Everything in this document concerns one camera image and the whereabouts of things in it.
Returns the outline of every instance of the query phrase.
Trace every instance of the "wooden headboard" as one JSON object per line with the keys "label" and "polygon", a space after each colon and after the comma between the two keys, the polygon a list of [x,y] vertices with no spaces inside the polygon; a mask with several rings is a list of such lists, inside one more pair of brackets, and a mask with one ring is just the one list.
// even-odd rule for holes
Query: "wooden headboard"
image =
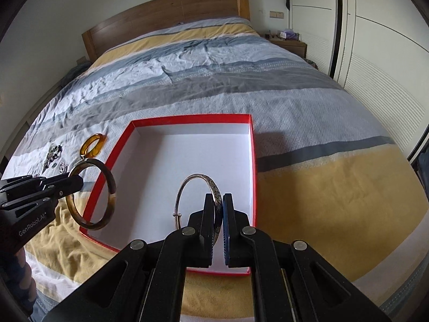
{"label": "wooden headboard", "polygon": [[208,18],[250,20],[249,0],[152,0],[99,23],[82,34],[89,59],[145,33]]}

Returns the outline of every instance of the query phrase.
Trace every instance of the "red box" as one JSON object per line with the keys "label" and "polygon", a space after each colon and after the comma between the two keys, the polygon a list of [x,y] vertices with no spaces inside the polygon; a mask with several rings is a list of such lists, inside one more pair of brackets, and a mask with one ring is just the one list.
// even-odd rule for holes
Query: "red box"
{"label": "red box", "polygon": [[[252,117],[246,114],[207,114],[131,121],[112,149],[106,166],[117,185],[117,204],[110,223],[101,230],[80,231],[91,240],[120,251],[134,239],[163,240],[175,230],[177,191],[190,174],[208,175],[222,195],[231,193],[234,208],[247,213],[256,226],[256,163]],[[202,210],[210,190],[201,179],[183,190],[179,212],[182,226]],[[107,186],[99,175],[83,217],[97,221],[104,214]],[[248,268],[224,263],[223,232],[213,248],[212,274],[248,274]]]}

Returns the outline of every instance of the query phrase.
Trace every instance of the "white wall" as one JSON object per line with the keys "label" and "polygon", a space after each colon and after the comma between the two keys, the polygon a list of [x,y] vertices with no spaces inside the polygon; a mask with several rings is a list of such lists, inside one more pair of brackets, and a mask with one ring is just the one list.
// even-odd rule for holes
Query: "white wall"
{"label": "white wall", "polygon": [[[0,43],[0,150],[20,120],[86,54],[81,34],[150,0],[28,0]],[[287,27],[286,0],[250,0],[257,31]],[[269,18],[269,11],[285,19]]]}

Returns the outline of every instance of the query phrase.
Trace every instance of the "white wardrobe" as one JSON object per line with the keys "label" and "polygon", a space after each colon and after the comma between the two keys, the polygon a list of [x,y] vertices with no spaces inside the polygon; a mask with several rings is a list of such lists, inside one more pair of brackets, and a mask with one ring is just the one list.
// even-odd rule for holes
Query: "white wardrobe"
{"label": "white wardrobe", "polygon": [[412,161],[428,140],[429,27],[411,0],[342,0],[339,12],[338,6],[338,0],[291,0],[290,27],[308,44],[307,58],[327,74],[334,66],[334,79]]}

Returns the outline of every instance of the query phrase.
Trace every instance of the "bedspread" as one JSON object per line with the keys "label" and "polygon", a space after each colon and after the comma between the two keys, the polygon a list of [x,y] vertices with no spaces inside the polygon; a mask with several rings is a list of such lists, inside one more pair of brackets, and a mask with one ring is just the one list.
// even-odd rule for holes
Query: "bedspread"
{"label": "bedspread", "polygon": [[[131,120],[250,113],[257,157],[257,227],[307,241],[393,316],[427,266],[428,202],[381,124],[351,95],[241,18],[143,35],[102,55],[37,117],[3,175],[59,173],[42,164],[60,144],[71,166],[92,134],[105,161]],[[83,213],[98,171],[82,174]],[[84,238],[64,200],[26,245],[41,299],[53,305],[114,253]],[[253,320],[250,277],[188,273],[183,321]]]}

